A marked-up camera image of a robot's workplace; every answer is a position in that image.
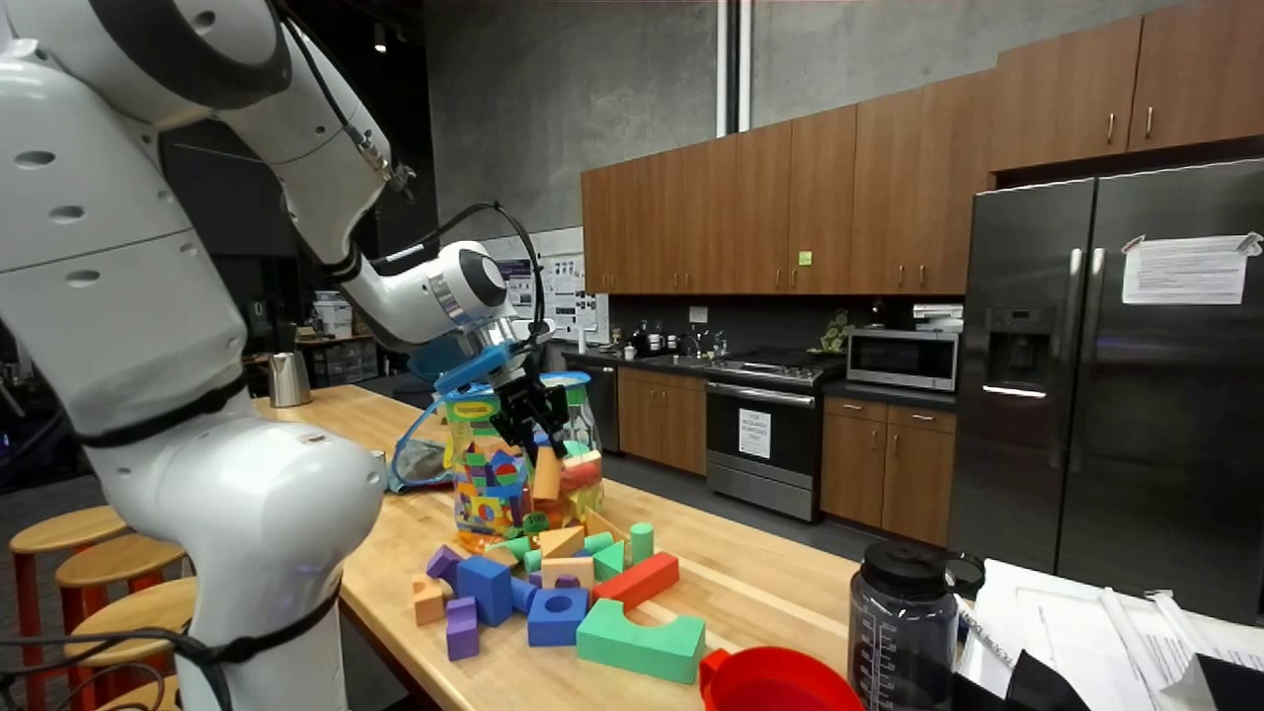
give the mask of purple block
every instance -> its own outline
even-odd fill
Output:
[[[448,661],[479,657],[479,607],[475,595],[448,606]]]
[[[451,588],[458,588],[458,564],[464,556],[439,544],[435,556],[427,560],[427,577],[442,577]]]
[[[579,643],[579,628],[587,611],[591,611],[587,588],[540,588],[537,601],[530,601],[527,643],[530,648]]]
[[[475,595],[484,626],[502,626],[513,611],[513,584],[512,568],[488,556],[467,556],[458,564],[458,595]]]
[[[540,594],[540,584],[530,584],[530,581],[512,581],[513,584],[513,611],[527,615],[530,611],[530,601]]]

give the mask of stool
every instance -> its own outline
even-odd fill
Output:
[[[128,520],[113,506],[70,509],[48,520],[22,531],[9,541],[14,577],[16,577],[16,631],[40,635],[40,581],[38,556],[70,553],[102,539],[124,535]],[[26,667],[43,663],[40,643],[26,648]],[[28,674],[28,711],[43,711],[43,674]]]
[[[164,568],[184,560],[185,553],[171,541],[156,541],[142,535],[124,535],[101,541],[93,548],[70,553],[57,568],[57,588],[63,594],[63,628],[80,628],[85,615],[106,606],[113,584],[128,584],[142,594],[164,581]]]
[[[136,689],[136,692],[113,701],[102,711],[139,711],[139,709],[147,709],[147,711],[177,711],[177,695],[184,695],[184,681],[177,674],[164,674],[164,681],[156,681],[147,689]]]
[[[119,595],[106,607],[93,611],[70,635],[106,635],[106,631],[132,631],[132,628],[171,628],[184,631],[196,619],[199,601],[199,577],[177,577],[149,584],[136,595]],[[66,657],[85,657],[97,643],[66,643]],[[114,648],[102,648],[74,663],[74,709],[93,711],[101,703],[97,672],[147,663],[156,657],[165,657],[165,640],[124,640]]]

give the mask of oven door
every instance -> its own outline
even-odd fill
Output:
[[[706,385],[706,487],[820,518],[821,403],[810,390]]]

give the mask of red bowl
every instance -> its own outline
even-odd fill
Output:
[[[701,692],[706,711],[863,711],[859,692],[834,667],[795,648],[713,653]]]

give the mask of microwave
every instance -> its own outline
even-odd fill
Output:
[[[959,333],[855,328],[846,345],[846,378],[958,390]]]

